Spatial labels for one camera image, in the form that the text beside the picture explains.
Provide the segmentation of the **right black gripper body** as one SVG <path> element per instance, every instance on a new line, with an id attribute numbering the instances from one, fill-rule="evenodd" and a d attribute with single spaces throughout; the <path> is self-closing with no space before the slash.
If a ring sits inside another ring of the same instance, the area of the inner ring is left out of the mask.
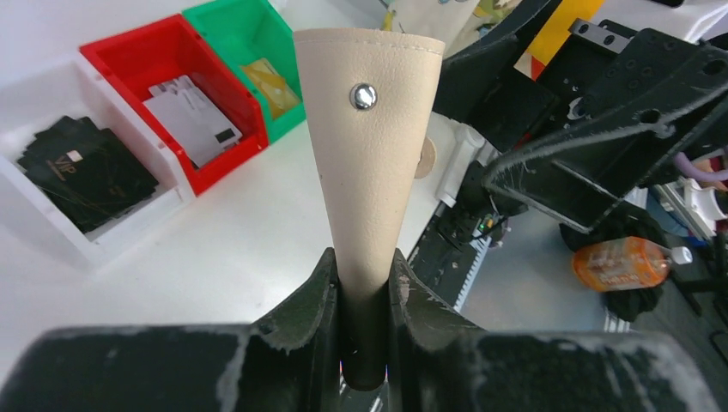
<path id="1" fill-rule="evenodd" d="M 727 37 L 689 43 L 651 28 L 604 46 L 576 27 L 540 82 L 571 74 L 581 88 L 559 99 L 535 142 L 726 142 Z"/>

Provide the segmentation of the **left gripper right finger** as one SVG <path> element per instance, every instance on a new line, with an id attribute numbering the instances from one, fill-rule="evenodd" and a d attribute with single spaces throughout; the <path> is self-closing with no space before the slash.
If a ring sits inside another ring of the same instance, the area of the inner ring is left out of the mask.
<path id="1" fill-rule="evenodd" d="M 392 411 L 715 411 L 697 365 L 660 333 L 501 333 L 436 296 L 396 252 Z"/>

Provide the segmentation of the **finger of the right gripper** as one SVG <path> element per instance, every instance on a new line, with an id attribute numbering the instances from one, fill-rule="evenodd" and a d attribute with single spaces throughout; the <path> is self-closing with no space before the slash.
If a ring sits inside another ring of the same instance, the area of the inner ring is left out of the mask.
<path id="1" fill-rule="evenodd" d="M 710 132 L 727 118 L 727 87 L 660 86 L 487 166 L 485 189 L 589 233 L 636 186 L 683 152 L 726 144 Z"/>
<path id="2" fill-rule="evenodd" d="M 484 37 L 445 59 L 433 111 L 471 126 L 501 153 L 534 136 L 556 96 L 515 64 L 560 4 L 523 1 Z"/>

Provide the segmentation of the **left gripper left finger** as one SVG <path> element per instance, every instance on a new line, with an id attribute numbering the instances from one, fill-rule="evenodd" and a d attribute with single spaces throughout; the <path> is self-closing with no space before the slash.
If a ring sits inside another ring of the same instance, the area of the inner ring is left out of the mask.
<path id="1" fill-rule="evenodd" d="M 39 336 L 1 389 L 4 411 L 335 411 L 334 251 L 251 324 L 92 326 Z"/>

